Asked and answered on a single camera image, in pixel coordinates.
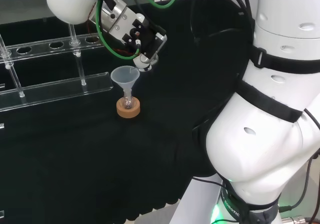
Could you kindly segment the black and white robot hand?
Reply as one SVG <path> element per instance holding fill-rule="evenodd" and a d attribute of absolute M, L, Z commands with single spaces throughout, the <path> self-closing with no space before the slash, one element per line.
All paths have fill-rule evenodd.
<path fill-rule="evenodd" d="M 115 19 L 108 34 L 124 45 L 128 56 L 138 52 L 133 62 L 142 72 L 150 71 L 157 63 L 158 52 L 167 41 L 164 30 L 151 24 L 145 15 L 135 13 L 128 7 Z"/>

